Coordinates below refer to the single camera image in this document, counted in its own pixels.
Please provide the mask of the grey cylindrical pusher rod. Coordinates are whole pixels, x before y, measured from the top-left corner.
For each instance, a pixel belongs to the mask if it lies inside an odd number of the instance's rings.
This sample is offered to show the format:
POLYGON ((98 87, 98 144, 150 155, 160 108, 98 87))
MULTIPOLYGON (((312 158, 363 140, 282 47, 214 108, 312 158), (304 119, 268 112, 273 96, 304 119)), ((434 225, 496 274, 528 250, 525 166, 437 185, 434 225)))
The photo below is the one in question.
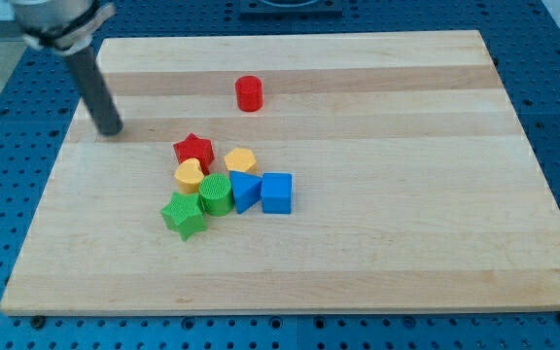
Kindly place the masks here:
POLYGON ((92 46, 65 56, 64 61, 97 131, 104 136, 120 133, 123 121, 96 63, 92 46))

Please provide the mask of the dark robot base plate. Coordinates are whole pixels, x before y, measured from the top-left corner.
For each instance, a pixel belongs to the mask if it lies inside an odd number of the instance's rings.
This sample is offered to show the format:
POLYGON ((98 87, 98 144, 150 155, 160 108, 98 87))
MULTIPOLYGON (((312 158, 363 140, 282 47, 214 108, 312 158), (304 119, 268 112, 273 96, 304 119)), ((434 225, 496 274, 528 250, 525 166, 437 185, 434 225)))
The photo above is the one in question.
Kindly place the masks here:
POLYGON ((241 15, 341 14, 343 0, 238 0, 241 15))

